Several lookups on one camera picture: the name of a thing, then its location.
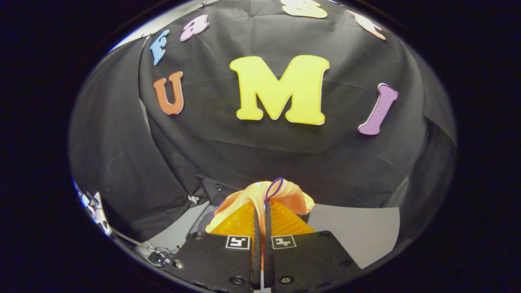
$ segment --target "orange cloth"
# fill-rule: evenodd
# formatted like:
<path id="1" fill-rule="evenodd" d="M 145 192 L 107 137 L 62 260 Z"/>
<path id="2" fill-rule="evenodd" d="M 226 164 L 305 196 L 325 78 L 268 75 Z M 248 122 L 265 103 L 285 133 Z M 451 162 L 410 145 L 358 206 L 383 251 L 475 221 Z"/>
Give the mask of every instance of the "orange cloth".
<path id="1" fill-rule="evenodd" d="M 228 196 L 214 211 L 214 218 L 206 226 L 206 232 L 211 233 L 230 214 L 235 212 L 249 201 L 252 201 L 259 220 L 259 233 L 261 240 L 261 268 L 264 269 L 264 239 L 266 237 L 266 211 L 264 202 L 266 198 L 278 201 L 293 213 L 307 215 L 315 206 L 311 197 L 302 192 L 295 183 L 279 178 L 273 182 L 262 181 L 253 183 L 242 191 Z"/>

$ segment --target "black fabric backdrop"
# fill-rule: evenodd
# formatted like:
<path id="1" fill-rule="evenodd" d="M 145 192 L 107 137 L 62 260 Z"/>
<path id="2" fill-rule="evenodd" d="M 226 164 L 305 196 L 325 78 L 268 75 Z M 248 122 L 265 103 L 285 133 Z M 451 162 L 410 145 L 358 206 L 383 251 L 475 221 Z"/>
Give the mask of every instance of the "black fabric backdrop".
<path id="1" fill-rule="evenodd" d="M 186 210 L 187 195 L 199 188 L 196 175 L 203 175 L 240 188 L 284 177 L 316 203 L 399 206 L 398 245 L 417 237 L 439 207 L 455 163 L 447 95 L 421 57 L 391 31 L 382 27 L 382 41 L 344 8 L 321 4 L 325 19 L 290 16 L 277 0 L 222 0 L 105 58 L 79 94 L 69 155 L 73 178 L 101 192 L 117 230 L 139 241 L 152 238 Z M 208 14 L 209 27 L 181 42 L 177 34 L 201 14 Z M 165 55 L 154 66 L 148 48 L 165 29 Z M 230 62 L 259 56 L 280 78 L 298 55 L 330 61 L 322 85 L 326 122 L 237 119 L 239 85 Z M 183 72 L 185 105 L 180 114 L 166 115 L 152 84 L 175 71 Z M 381 132 L 362 135 L 357 127 L 371 113 L 382 82 L 399 98 Z M 170 84 L 166 90 L 171 98 Z"/>

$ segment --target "gray floor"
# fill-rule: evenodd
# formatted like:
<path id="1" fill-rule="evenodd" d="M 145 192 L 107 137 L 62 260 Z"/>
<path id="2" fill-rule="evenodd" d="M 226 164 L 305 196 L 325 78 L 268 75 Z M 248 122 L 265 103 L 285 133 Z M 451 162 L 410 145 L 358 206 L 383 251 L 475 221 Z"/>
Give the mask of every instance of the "gray floor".
<path id="1" fill-rule="evenodd" d="M 315 204 L 307 223 L 315 231 L 331 231 L 356 264 L 365 268 L 394 248 L 400 211 L 397 207 L 358 209 Z"/>
<path id="2" fill-rule="evenodd" d="M 188 209 L 177 221 L 170 227 L 149 240 L 150 244 L 155 247 L 164 247 L 174 249 L 177 245 L 182 246 L 186 241 L 186 237 L 190 228 L 208 206 L 208 202 Z"/>

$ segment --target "foam letter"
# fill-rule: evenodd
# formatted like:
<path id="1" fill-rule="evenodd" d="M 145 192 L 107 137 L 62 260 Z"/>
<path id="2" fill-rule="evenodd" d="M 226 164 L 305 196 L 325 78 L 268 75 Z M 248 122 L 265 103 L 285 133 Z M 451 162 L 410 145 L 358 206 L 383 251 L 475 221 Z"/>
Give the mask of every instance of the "foam letter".
<path id="1" fill-rule="evenodd" d="M 358 132 L 373 136 L 380 132 L 380 125 L 392 103 L 398 99 L 398 92 L 385 83 L 378 85 L 378 100 L 367 121 L 358 127 Z"/>
<path id="2" fill-rule="evenodd" d="M 230 63 L 237 72 L 241 108 L 237 117 L 245 120 L 260 120 L 264 112 L 257 108 L 257 96 L 269 117 L 276 120 L 291 97 L 291 108 L 286 119 L 294 123 L 320 125 L 325 116 L 320 111 L 322 77 L 329 68 L 324 58 L 300 55 L 289 63 L 280 78 L 256 56 L 242 57 Z"/>
<path id="3" fill-rule="evenodd" d="M 381 28 L 376 26 L 376 24 L 372 23 L 369 19 L 361 16 L 360 14 L 356 14 L 356 13 L 354 13 L 352 11 L 349 11 L 349 10 L 348 10 L 348 12 L 350 12 L 352 15 L 355 16 L 356 22 L 358 22 L 358 24 L 362 28 L 364 28 L 366 31 L 372 33 L 373 35 L 379 37 L 380 39 L 382 39 L 384 41 L 386 40 L 386 37 L 383 34 L 381 34 L 381 33 L 376 31 L 376 29 L 382 30 Z"/>
<path id="4" fill-rule="evenodd" d="M 164 30 L 150 46 L 150 50 L 152 51 L 152 55 L 154 56 L 154 66 L 157 65 L 159 60 L 161 60 L 161 58 L 165 54 L 165 50 L 163 50 L 162 48 L 164 48 L 166 45 L 165 36 L 168 35 L 169 32 L 169 30 Z"/>
<path id="5" fill-rule="evenodd" d="M 190 21 L 186 26 L 183 28 L 183 33 L 181 34 L 181 42 L 184 42 L 191 38 L 193 35 L 198 34 L 202 31 L 204 31 L 208 25 L 210 24 L 207 22 L 208 15 L 203 14 L 196 18 L 194 18 L 192 21 Z"/>
<path id="6" fill-rule="evenodd" d="M 166 97 L 166 79 L 161 78 L 154 82 L 154 89 L 156 89 L 157 100 L 159 101 L 159 106 L 161 110 L 168 115 L 178 114 L 183 110 L 184 99 L 183 99 L 183 91 L 181 88 L 181 77 L 183 73 L 180 71 L 172 73 L 168 80 L 172 83 L 173 87 L 173 96 L 175 98 L 175 102 L 170 104 Z"/>
<path id="7" fill-rule="evenodd" d="M 320 8 L 320 4 L 313 0 L 280 0 L 285 6 L 282 10 L 293 16 L 307 16 L 314 18 L 324 18 L 327 12 Z"/>

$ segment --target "yellow letter m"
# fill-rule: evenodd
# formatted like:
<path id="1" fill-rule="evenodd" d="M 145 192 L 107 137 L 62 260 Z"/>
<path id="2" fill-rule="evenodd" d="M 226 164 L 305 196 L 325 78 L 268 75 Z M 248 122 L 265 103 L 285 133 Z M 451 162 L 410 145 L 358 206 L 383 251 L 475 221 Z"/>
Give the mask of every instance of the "yellow letter m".
<path id="1" fill-rule="evenodd" d="M 329 68 L 329 62 L 324 58 L 297 56 L 291 60 L 280 80 L 262 58 L 256 56 L 235 59 L 230 68 L 239 77 L 239 119 L 262 119 L 264 113 L 257 108 L 258 97 L 269 117 L 276 120 L 291 97 L 291 108 L 286 112 L 288 121 L 314 125 L 324 123 L 326 118 L 320 111 L 322 78 Z"/>

